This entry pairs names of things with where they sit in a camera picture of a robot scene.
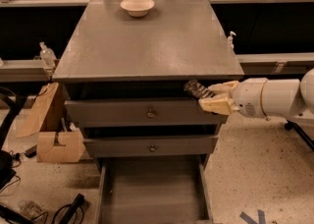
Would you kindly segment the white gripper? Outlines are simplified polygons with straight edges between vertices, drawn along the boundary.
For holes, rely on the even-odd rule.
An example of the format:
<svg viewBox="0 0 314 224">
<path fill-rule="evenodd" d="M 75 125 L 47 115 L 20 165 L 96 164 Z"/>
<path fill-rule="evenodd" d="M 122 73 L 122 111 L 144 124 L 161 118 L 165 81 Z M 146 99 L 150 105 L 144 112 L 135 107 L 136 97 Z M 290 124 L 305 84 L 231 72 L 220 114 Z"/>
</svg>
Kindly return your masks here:
<svg viewBox="0 0 314 224">
<path fill-rule="evenodd" d="M 198 100 L 206 112 L 221 115 L 231 115 L 235 111 L 246 117 L 264 118 L 262 109 L 262 91 L 266 78 L 247 79 L 244 82 L 230 81 L 221 84 L 211 84 L 208 89 L 215 94 Z"/>
</svg>

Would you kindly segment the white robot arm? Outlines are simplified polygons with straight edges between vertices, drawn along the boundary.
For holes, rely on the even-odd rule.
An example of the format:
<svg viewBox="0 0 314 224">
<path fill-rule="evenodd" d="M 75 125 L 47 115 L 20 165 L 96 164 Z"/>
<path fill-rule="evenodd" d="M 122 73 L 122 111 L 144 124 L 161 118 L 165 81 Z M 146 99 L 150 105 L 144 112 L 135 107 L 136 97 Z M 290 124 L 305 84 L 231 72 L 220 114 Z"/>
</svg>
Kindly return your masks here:
<svg viewBox="0 0 314 224">
<path fill-rule="evenodd" d="M 308 71 L 301 80 L 251 78 L 213 84 L 209 90 L 214 95 L 199 100 L 207 112 L 231 115 L 237 111 L 251 118 L 277 116 L 294 123 L 314 120 L 314 70 Z"/>
</svg>

